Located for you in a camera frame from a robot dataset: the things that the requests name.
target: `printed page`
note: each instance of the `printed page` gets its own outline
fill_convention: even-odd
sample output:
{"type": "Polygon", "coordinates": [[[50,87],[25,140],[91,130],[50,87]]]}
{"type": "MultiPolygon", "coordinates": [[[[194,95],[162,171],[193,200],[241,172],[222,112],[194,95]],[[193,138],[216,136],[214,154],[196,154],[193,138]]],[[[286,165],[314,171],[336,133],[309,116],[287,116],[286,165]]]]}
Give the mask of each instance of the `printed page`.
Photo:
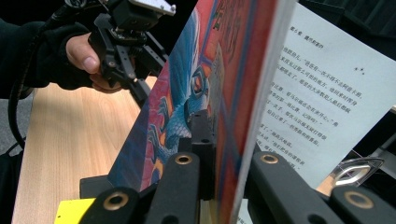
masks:
{"type": "Polygon", "coordinates": [[[258,144],[315,189],[395,105],[395,71],[396,62],[298,5],[258,144]]]}

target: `wooden table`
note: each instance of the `wooden table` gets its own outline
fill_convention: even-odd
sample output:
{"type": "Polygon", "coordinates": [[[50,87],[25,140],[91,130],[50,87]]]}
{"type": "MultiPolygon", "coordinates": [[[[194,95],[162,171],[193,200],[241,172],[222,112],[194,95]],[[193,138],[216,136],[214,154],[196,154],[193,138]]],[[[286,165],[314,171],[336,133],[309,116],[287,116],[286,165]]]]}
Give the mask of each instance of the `wooden table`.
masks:
{"type": "Polygon", "coordinates": [[[81,178],[108,174],[139,111],[128,91],[36,90],[13,223],[53,223],[81,178]]]}

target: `book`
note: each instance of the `book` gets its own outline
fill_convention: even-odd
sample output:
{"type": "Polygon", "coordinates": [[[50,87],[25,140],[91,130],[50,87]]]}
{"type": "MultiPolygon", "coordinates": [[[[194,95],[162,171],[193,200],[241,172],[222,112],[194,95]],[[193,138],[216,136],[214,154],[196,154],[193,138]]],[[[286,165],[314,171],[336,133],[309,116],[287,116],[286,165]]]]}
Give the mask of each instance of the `book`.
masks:
{"type": "Polygon", "coordinates": [[[207,109],[216,136],[213,223],[235,223],[295,2],[199,0],[111,168],[114,186],[158,181],[189,116],[207,109]]]}

